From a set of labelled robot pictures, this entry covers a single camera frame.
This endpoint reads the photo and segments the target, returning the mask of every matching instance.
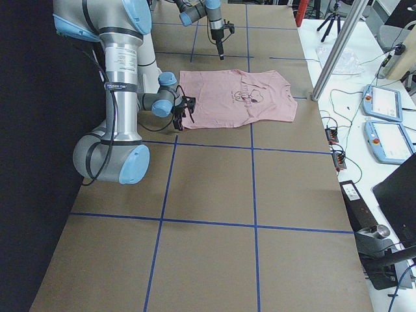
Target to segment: blue cable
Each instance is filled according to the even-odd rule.
[[[409,266],[407,269],[405,269],[405,271],[403,272],[402,276],[401,276],[401,277],[400,277],[400,279],[398,280],[398,283],[397,283],[397,286],[396,286],[396,291],[395,291],[395,293],[394,293],[394,295],[393,295],[393,297],[392,297],[392,299],[391,299],[391,301],[390,301],[390,306],[389,306],[389,311],[388,311],[388,312],[391,312],[391,308],[393,307],[393,302],[395,301],[395,298],[396,298],[396,296],[397,296],[398,288],[400,287],[400,284],[402,283],[402,280],[403,280],[404,276],[405,276],[405,275],[406,275],[406,273],[407,273],[407,272],[409,272],[409,270],[410,270],[411,268],[413,268],[413,267],[416,267],[416,263],[415,263],[415,264],[412,264],[412,265],[411,265],[411,266]]]

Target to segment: tripod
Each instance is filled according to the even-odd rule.
[[[333,5],[333,12],[331,13],[331,15],[329,15],[322,24],[320,24],[320,26],[318,27],[317,31],[320,31],[321,28],[323,28],[323,26],[330,21],[330,24],[328,25],[328,28],[326,29],[324,36],[322,37],[322,39],[320,40],[321,42],[325,41],[325,38],[327,37],[327,35],[329,35],[330,31],[331,31],[331,27],[333,22],[335,21],[335,19],[337,19],[337,30],[338,30],[338,34],[341,31],[341,17],[338,14],[338,8],[339,8],[339,4],[338,4],[338,0],[335,0],[335,4]]]

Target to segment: light blue cap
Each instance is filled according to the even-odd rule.
[[[205,0],[205,7],[210,10],[215,10],[216,8],[221,7],[220,0]]]
[[[151,14],[146,0],[123,0],[123,6],[131,23],[140,34],[151,31]]]
[[[169,116],[172,110],[173,104],[167,99],[159,99],[151,106],[151,112],[160,118]]]
[[[137,146],[125,160],[118,181],[120,184],[135,184],[143,179],[148,171],[150,152],[146,145]]]
[[[90,42],[99,42],[99,37],[94,33],[82,28],[56,14],[53,14],[53,21],[55,22],[55,28],[58,33],[64,36],[72,37]]]
[[[170,71],[161,73],[157,80],[161,86],[172,86],[177,83],[174,73],[171,73]]]
[[[182,25],[184,25],[185,27],[192,25],[192,20],[186,12],[180,13],[179,18],[181,19]]]

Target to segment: pink t-shirt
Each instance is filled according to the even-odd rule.
[[[276,71],[246,73],[241,70],[181,71],[180,84],[196,98],[189,129],[240,127],[258,120],[292,122],[297,102],[291,85]]]

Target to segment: red object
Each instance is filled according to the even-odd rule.
[[[302,21],[304,20],[304,16],[305,16],[308,3],[309,3],[309,0],[300,0],[298,13],[296,14],[296,18],[294,19],[297,27],[300,27],[302,24]]]

